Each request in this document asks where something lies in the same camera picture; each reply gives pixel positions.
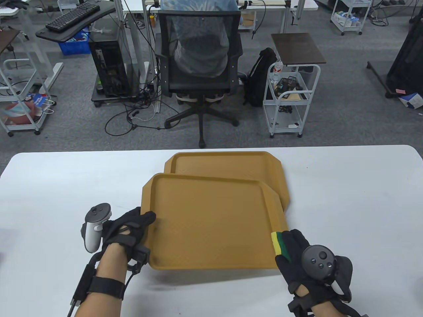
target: computer tower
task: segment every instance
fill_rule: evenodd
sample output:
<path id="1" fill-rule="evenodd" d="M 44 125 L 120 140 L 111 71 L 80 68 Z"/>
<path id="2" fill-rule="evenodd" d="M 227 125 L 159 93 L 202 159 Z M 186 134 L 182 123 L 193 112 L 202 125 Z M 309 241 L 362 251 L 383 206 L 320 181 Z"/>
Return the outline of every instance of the computer tower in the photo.
<path id="1" fill-rule="evenodd" d="M 88 41 L 106 97 L 131 97 L 139 88 L 139 75 L 132 65 L 125 30 L 119 24 L 113 18 L 97 20 Z"/>
<path id="2" fill-rule="evenodd" d="M 408 33 L 391 69 L 386 85 L 391 91 L 404 90 L 406 94 L 423 95 L 423 21 L 417 19 Z"/>

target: office chair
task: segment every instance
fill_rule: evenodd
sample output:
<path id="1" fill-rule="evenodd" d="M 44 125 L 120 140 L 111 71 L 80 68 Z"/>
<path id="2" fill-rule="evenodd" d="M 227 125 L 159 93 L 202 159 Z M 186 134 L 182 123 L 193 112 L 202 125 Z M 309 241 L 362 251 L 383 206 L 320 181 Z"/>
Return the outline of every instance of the office chair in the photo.
<path id="1" fill-rule="evenodd" d="M 225 115 L 210 107 L 211 103 L 206 102 L 207 94 L 234 93 L 239 85 L 238 82 L 238 58 L 242 55 L 241 37 L 238 34 L 238 24 L 241 16 L 240 11 L 159 11 L 159 22 L 161 33 L 156 36 L 155 53 L 160 60 L 160 83 L 162 94 L 171 97 L 173 93 L 189 94 L 190 98 L 196 98 L 197 102 L 190 103 L 191 108 L 185 110 L 165 121 L 165 128 L 171 127 L 171 122 L 198 115 L 198 125 L 200 129 L 200 141 L 198 146 L 204 148 L 206 143 L 203 138 L 203 115 L 213 115 L 238 126 L 236 118 Z M 181 22 L 191 25 L 196 29 L 197 34 L 193 37 L 192 32 L 181 29 Z M 181 70 L 175 61 L 175 50 L 183 47 L 186 55 L 200 55 L 200 60 L 205 56 L 205 60 L 213 64 L 211 56 L 204 55 L 205 47 L 221 45 L 222 36 L 213 35 L 216 26 L 225 33 L 223 38 L 228 38 L 227 62 L 223 59 L 216 59 L 226 64 L 225 70 L 217 77 L 199 77 L 190 75 L 187 71 Z"/>

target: person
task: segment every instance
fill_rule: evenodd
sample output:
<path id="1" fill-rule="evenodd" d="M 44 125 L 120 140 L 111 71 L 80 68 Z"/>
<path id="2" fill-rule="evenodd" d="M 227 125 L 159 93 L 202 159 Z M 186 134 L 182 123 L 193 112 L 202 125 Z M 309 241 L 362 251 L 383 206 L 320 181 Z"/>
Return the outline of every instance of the person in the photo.
<path id="1" fill-rule="evenodd" d="M 127 264 L 131 259 L 132 248 L 121 245 L 117 241 L 122 240 L 122 235 L 129 235 L 133 239 L 133 245 L 137 245 L 143 238 L 146 228 L 154 222 L 156 215 L 149 211 L 140 215 L 140 208 L 135 208 L 116 221 L 127 219 L 128 226 L 122 226 L 119 230 L 109 233 L 110 239 L 103 242 L 104 254 L 98 265 L 96 276 L 116 280 L 125 283 Z M 108 221 L 106 227 L 110 227 L 113 221 Z M 299 297 L 307 296 L 309 293 L 321 293 L 323 300 L 311 308 L 315 317 L 345 317 L 327 300 L 324 300 L 328 290 L 320 282 L 307 276 L 301 266 L 301 254 L 310 244 L 298 230 L 284 231 L 283 241 L 287 247 L 291 261 L 284 256 L 276 256 L 276 264 L 285 278 L 288 285 L 295 282 L 299 287 L 295 293 Z M 119 317 L 121 313 L 122 300 L 111 295 L 91 292 L 86 300 L 79 306 L 75 317 Z"/>
<path id="2" fill-rule="evenodd" d="M 162 0 L 163 10 L 175 11 L 238 11 L 236 0 Z M 229 21 L 220 17 L 174 17 L 172 29 L 176 39 L 173 49 L 176 65 L 183 72 L 196 77 L 217 77 L 228 63 L 229 39 L 226 32 Z M 179 93 L 177 99 L 196 102 L 187 94 Z M 206 101 L 223 98 L 206 96 Z"/>

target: blue shirt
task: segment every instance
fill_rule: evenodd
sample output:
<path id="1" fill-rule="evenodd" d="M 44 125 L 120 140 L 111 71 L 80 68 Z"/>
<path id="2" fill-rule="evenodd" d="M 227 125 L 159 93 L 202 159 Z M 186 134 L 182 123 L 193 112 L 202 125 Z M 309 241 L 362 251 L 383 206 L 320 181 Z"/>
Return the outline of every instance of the blue shirt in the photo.
<path id="1" fill-rule="evenodd" d="M 238 11 L 236 0 L 161 0 L 163 10 Z M 184 72 L 217 77 L 228 63 L 230 18 L 174 17 L 170 28 L 171 54 Z"/>

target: controller button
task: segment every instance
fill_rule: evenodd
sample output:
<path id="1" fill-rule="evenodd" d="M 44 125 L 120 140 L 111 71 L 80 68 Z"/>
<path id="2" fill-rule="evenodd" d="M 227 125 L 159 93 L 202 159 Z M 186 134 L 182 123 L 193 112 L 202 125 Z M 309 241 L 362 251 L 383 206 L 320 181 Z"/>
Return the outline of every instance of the controller button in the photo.
<path id="1" fill-rule="evenodd" d="M 327 258 L 327 254 L 326 254 L 326 252 L 325 252 L 325 251 L 320 251 L 320 252 L 319 252 L 319 257 L 320 257 L 322 260 L 326 259 L 326 258 Z"/>

